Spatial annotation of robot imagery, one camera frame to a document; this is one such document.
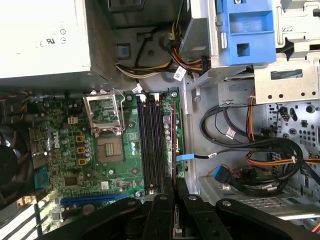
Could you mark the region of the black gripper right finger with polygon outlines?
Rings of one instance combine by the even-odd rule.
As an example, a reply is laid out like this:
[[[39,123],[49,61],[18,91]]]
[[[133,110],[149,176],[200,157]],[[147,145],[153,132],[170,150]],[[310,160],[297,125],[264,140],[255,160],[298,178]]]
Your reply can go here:
[[[176,192],[185,208],[187,226],[201,240],[315,240],[317,234],[287,220],[223,198],[215,205],[190,194],[184,178],[176,179]]]

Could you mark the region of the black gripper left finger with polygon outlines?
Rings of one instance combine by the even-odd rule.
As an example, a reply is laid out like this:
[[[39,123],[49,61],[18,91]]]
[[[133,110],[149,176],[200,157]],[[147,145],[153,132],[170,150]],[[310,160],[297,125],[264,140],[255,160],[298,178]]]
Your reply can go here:
[[[41,240],[171,240],[174,188],[162,179],[161,193],[141,203],[128,197],[40,236]]]

